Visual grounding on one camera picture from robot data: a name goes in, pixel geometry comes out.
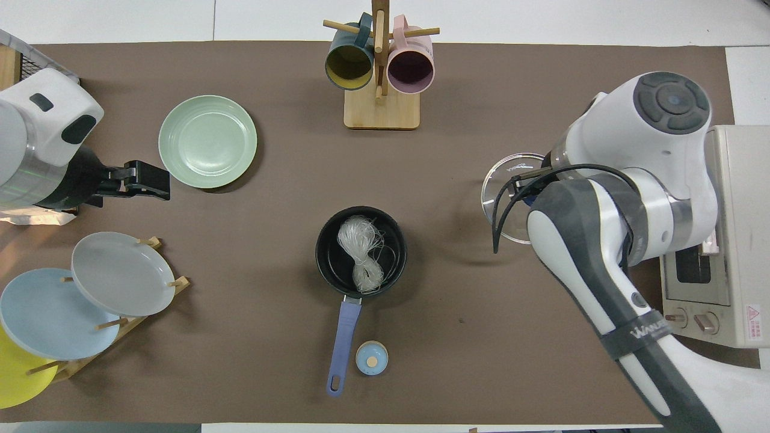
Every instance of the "plate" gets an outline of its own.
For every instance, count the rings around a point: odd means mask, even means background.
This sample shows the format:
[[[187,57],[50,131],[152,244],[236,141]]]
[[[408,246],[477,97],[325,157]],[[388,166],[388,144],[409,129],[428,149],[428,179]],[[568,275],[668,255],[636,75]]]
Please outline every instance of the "plate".
[[[117,326],[97,325],[118,319],[85,299],[72,273],[43,268],[14,278],[0,296],[0,321],[8,336],[39,357],[72,361],[104,351],[115,340]]]
[[[484,177],[484,183],[481,186],[481,208],[487,217],[489,224],[492,224],[492,213],[494,212],[494,201],[500,193],[503,185],[511,179],[512,176],[521,175],[531,170],[537,170],[541,167],[543,156],[537,153],[515,153],[506,156],[498,161]],[[500,199],[497,208],[497,223],[500,223],[500,217],[503,214],[505,206],[511,202],[513,194],[509,189]],[[529,206],[525,203],[517,203],[508,218],[505,220],[503,230],[500,233],[504,238],[514,242],[530,244],[527,235],[527,215]]]
[[[0,409],[24,403],[48,387],[57,368],[30,375],[27,371],[52,361],[25,351],[0,327]]]
[[[135,237],[98,232],[72,251],[72,278],[94,305],[120,316],[158,313],[171,304],[174,274],[165,259]]]
[[[171,110],[158,135],[160,159],[176,179],[216,188],[238,179],[256,154],[249,113],[223,96],[201,95]]]

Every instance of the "wooden peg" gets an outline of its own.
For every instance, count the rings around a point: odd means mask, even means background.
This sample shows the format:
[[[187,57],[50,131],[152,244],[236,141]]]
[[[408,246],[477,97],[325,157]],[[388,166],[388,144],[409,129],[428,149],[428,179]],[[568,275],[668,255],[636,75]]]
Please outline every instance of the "wooden peg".
[[[96,326],[94,327],[94,329],[96,329],[97,331],[100,331],[100,330],[102,330],[102,329],[104,329],[104,328],[106,328],[106,327],[111,327],[111,326],[115,326],[115,325],[122,325],[122,324],[127,324],[128,322],[129,322],[129,319],[127,319],[126,317],[120,317],[120,318],[119,318],[118,320],[116,320],[116,321],[111,321],[111,322],[107,322],[107,323],[105,323],[105,324],[96,325]]]
[[[175,281],[167,284],[168,287],[176,287],[174,294],[185,290],[189,285],[190,281],[187,279],[187,277],[179,277]]]
[[[160,239],[153,236],[149,239],[137,239],[136,243],[144,243],[145,245],[148,245],[150,248],[157,250],[162,246],[162,243],[160,242]]]
[[[323,26],[328,27],[329,29],[342,30],[344,32],[353,33],[354,35],[358,34],[357,27],[353,27],[352,25],[342,24],[335,21],[330,21],[328,19],[323,20]],[[403,33],[404,37],[406,38],[414,38],[417,36],[432,36],[432,35],[440,35],[440,34],[441,34],[441,27],[431,27],[429,29],[420,29],[420,30],[409,30]],[[374,32],[369,32],[369,37],[373,38],[374,36],[375,36]],[[387,38],[389,40],[393,39],[393,33],[388,33]]]
[[[48,370],[49,368],[58,367],[59,365],[64,365],[66,363],[67,363],[67,361],[52,361],[52,362],[49,362],[47,364],[43,364],[40,367],[35,367],[35,368],[31,369],[31,370],[27,370],[27,375],[29,376],[30,374],[35,374],[35,373],[37,373],[39,371]]]
[[[375,100],[377,100],[387,96],[389,87],[387,78],[385,78],[385,70],[387,67],[387,57],[390,53],[390,40],[388,38],[390,34],[390,0],[372,0],[372,16],[378,18],[373,29],[375,33],[374,43],[382,45],[382,51],[374,53],[374,84],[378,87],[382,86],[382,96],[380,98],[377,98],[380,92],[378,89],[375,89],[374,95]]]
[[[383,51],[383,41],[385,40],[383,35],[383,29],[385,28],[385,11],[377,11],[377,21],[374,25],[374,52]]]

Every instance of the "table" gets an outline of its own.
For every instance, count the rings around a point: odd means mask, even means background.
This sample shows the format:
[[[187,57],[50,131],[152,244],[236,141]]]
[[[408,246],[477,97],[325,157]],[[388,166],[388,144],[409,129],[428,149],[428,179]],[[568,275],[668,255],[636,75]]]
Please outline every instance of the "table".
[[[105,108],[87,140],[104,163],[160,166],[168,111],[199,94],[255,119],[254,164],[234,184],[172,200],[111,200],[64,227],[0,227],[0,286],[67,267],[75,243],[114,230],[156,235],[193,286],[67,382],[0,421],[650,424],[655,418],[530,248],[491,253],[480,185],[511,153],[546,153],[599,91],[671,70],[732,123],[725,51],[437,44],[437,78],[413,132],[351,131],[323,75],[325,42],[174,42],[39,47]],[[401,225],[409,261],[364,303],[353,345],[390,352],[353,365],[340,399],[328,372],[340,296],[313,248],[336,211],[366,204]],[[659,292],[655,266],[634,274]]]

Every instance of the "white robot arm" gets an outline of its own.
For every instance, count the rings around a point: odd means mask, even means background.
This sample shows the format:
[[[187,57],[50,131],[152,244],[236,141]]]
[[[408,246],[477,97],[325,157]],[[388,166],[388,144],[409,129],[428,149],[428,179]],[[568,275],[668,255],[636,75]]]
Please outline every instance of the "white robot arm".
[[[72,76],[54,68],[0,91],[0,215],[101,206],[104,196],[169,200],[165,170],[136,160],[105,166],[82,145],[103,116]]]
[[[551,153],[550,177],[561,180],[537,195],[527,231],[669,431],[766,431],[770,374],[682,346],[621,268],[697,245],[714,229],[717,205],[703,154],[710,119],[700,87],[670,72],[600,94]]]

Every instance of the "black cable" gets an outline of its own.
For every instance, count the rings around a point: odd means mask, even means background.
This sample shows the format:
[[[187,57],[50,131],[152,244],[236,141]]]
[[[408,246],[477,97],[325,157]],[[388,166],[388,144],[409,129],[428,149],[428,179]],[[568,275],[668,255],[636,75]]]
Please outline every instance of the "black cable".
[[[503,210],[502,215],[500,215],[500,223],[498,225],[495,225],[497,222],[497,207],[500,202],[500,199],[502,199],[503,194],[505,194],[505,190],[510,186],[514,185],[518,180],[521,179],[521,176],[513,176],[510,180],[508,180],[504,185],[503,188],[500,189],[500,192],[497,195],[497,198],[494,203],[493,213],[492,213],[492,251],[494,253],[497,253],[500,246],[500,236],[503,233],[503,225],[505,224],[505,220],[508,218],[508,214],[513,208],[514,204],[516,202],[522,200],[524,197],[529,195],[530,191],[532,191],[535,186],[541,185],[543,182],[550,180],[551,178],[555,178],[557,174],[564,173],[567,171],[573,171],[573,170],[599,170],[604,171],[610,174],[614,174],[615,176],[621,178],[628,186],[636,193],[639,194],[639,188],[634,183],[633,180],[626,174],[621,172],[618,169],[609,167],[609,166],[602,166],[599,164],[574,164],[570,166],[564,166],[557,168],[555,170],[552,170],[548,173],[545,173],[543,175],[540,175],[536,177],[534,180],[529,182],[527,185],[522,187],[520,190],[514,194],[514,196],[511,198],[511,201],[508,203],[507,206],[505,206],[505,210]],[[627,233],[626,238],[624,239],[624,246],[625,248],[622,249],[622,258],[621,258],[621,266],[624,269],[624,272],[628,272],[628,252],[631,250],[631,242],[633,241],[633,231],[631,228],[631,225],[628,223],[628,220],[626,219],[625,215],[618,211],[618,213],[621,216],[621,219],[624,221]]]

